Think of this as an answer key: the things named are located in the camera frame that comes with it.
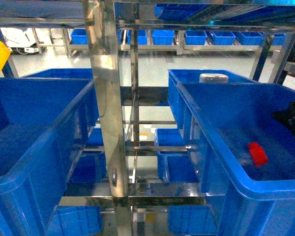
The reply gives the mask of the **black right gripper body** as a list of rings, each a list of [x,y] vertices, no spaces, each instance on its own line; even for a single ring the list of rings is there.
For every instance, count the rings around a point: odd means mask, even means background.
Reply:
[[[271,116],[295,136],[295,101],[291,102],[285,110],[272,112]]]

